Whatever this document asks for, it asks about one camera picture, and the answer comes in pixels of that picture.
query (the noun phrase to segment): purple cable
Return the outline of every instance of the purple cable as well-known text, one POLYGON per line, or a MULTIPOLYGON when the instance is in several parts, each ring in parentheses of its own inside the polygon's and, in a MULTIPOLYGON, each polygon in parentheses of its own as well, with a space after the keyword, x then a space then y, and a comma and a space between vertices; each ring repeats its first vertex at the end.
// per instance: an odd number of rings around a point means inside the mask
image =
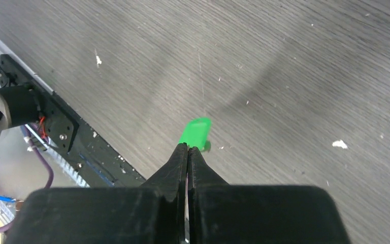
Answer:
MULTIPOLYGON (((30 133, 30 131, 26 128, 26 126, 22 126, 22 131, 24 132, 24 135, 29 137, 29 146, 33 149, 34 153, 37 155, 38 159, 41 161, 41 163, 44 165, 44 167, 47 169, 47 172, 48 172, 48 180, 47 180, 47 183, 46 185, 44 186, 44 188, 50 188, 51 184, 53 183, 53 178, 54 178, 54 173, 53 173, 53 170, 51 169, 50 165, 47 163, 47 161, 45 160, 45 158, 41 155, 40 151, 38 150, 38 148, 34 145, 34 142, 32 142, 32 140, 30 139, 30 137, 32 136, 32 134, 30 133)), ((13 221, 9 222, 8 224, 0 227, 0 233, 4 232, 4 231, 7 231, 8 229, 11 228, 11 226, 13 225, 13 221)))

